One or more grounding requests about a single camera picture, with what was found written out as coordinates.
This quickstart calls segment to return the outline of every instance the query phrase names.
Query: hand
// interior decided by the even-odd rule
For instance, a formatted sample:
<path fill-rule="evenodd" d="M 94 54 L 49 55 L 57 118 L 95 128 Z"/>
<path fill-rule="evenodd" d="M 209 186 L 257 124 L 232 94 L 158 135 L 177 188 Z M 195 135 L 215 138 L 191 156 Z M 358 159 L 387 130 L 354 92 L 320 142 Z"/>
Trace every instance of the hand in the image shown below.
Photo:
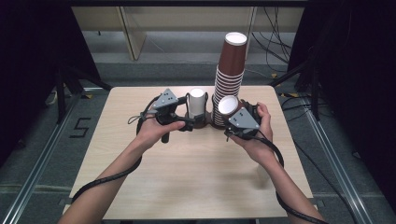
<path fill-rule="evenodd" d="M 186 125 L 184 121 L 161 125 L 153 115 L 146 115 L 146 118 L 136 137 L 146 149 L 152 147 L 164 134 L 179 130 Z"/>
<path fill-rule="evenodd" d="M 260 102 L 258 102 L 257 104 L 257 112 L 262 118 L 260 131 L 265 135 L 268 140 L 272 142 L 273 131 L 271 129 L 271 115 L 268 112 L 268 108 L 265 104 Z M 258 132 L 256 136 L 260 138 L 263 137 L 260 132 Z M 274 151 L 259 140 L 244 140 L 234 135 L 230 138 L 233 139 L 233 141 L 237 145 L 241 146 L 247 152 L 249 157 L 256 161 L 258 164 L 264 165 L 266 162 L 275 159 Z"/>

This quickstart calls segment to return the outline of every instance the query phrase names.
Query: metal rail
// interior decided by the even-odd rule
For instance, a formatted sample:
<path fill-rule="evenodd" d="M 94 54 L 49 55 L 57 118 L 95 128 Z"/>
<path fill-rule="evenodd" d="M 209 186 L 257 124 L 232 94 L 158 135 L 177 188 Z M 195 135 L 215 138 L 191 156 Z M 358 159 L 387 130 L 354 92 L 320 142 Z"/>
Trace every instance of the metal rail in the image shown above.
<path fill-rule="evenodd" d="M 302 103 L 304 105 L 310 104 L 309 101 L 305 98 L 302 98 Z M 352 208 L 355 218 L 361 224 L 373 223 L 372 219 L 370 218 L 370 215 L 368 214 L 366 206 L 364 205 L 364 202 L 361 199 L 361 196 L 359 195 L 352 181 L 350 180 L 349 175 L 347 174 L 347 171 L 344 168 L 344 165 L 341 163 L 340 159 L 338 158 L 337 153 L 332 147 L 332 143 L 328 138 L 326 132 L 324 131 L 323 127 L 321 126 L 320 121 L 316 120 L 315 116 L 310 111 L 308 111 L 306 115 L 323 148 L 323 151 L 326 154 L 326 157 L 332 167 L 332 170 L 334 171 L 334 174 L 337 177 L 337 180 L 340 183 L 341 189 L 346 195 L 346 199 L 348 200 L 349 205 Z"/>
<path fill-rule="evenodd" d="M 54 151 L 56 144 L 59 142 L 60 136 L 64 130 L 64 127 L 67 124 L 67 121 L 75 108 L 79 98 L 81 97 L 80 94 L 76 94 L 72 96 L 71 102 L 69 107 L 66 110 L 66 114 L 64 115 L 64 119 L 57 123 L 52 134 L 49 138 L 49 141 L 45 145 L 43 151 L 40 154 L 37 162 L 35 163 L 34 168 L 32 169 L 31 173 L 27 177 L 26 181 L 24 182 L 20 192 L 17 195 L 17 198 L 14 200 L 13 204 L 8 208 L 8 212 L 3 219 L 3 224 L 13 224 L 17 223 L 21 217 L 21 214 L 28 204 L 30 197 L 35 190 L 35 185 L 37 184 L 39 178 L 44 172 L 48 161 Z"/>

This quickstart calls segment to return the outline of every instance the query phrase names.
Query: wrist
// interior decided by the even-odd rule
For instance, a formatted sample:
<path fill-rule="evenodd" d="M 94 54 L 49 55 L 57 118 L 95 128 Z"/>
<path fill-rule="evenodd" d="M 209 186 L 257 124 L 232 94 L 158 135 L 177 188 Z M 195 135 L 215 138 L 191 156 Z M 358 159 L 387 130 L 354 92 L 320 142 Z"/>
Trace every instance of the wrist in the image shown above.
<path fill-rule="evenodd" d="M 276 157 L 273 155 L 271 157 L 266 158 L 265 160 L 261 160 L 259 162 L 260 166 L 262 166 L 267 172 L 270 170 L 273 170 L 280 165 L 279 161 L 276 159 Z"/>
<path fill-rule="evenodd" d="M 143 154 L 146 150 L 148 150 L 150 146 L 146 144 L 145 141 L 140 140 L 139 138 L 135 138 L 127 148 L 125 148 L 125 151 L 128 153 L 138 153 L 138 154 Z"/>

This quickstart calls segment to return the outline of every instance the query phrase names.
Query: cup rim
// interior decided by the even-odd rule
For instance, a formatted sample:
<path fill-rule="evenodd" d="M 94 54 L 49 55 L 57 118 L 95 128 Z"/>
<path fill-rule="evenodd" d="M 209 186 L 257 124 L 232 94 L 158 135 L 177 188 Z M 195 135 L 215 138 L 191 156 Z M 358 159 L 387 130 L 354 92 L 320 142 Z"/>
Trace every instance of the cup rim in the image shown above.
<path fill-rule="evenodd" d="M 200 88 L 194 88 L 194 89 L 190 90 L 190 96 L 192 96 L 193 98 L 200 98 L 200 97 L 203 97 L 204 95 L 205 95 L 205 92 Z"/>
<path fill-rule="evenodd" d="M 220 114 L 230 115 L 238 108 L 238 98 L 234 95 L 224 96 L 218 105 Z"/>
<path fill-rule="evenodd" d="M 242 46 L 248 42 L 248 38 L 239 32 L 230 32 L 224 37 L 225 41 L 233 46 Z"/>

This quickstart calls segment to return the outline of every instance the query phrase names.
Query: left hand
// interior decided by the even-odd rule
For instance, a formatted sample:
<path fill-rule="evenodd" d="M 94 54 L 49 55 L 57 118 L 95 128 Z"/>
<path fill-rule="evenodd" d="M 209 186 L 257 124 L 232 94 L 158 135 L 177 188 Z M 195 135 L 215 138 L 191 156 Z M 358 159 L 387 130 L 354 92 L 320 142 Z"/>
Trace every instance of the left hand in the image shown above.
<path fill-rule="evenodd" d="M 186 125 L 184 121 L 161 125 L 153 115 L 146 115 L 146 118 L 136 137 L 136 140 L 139 140 L 145 148 L 154 146 L 164 134 L 179 130 Z"/>

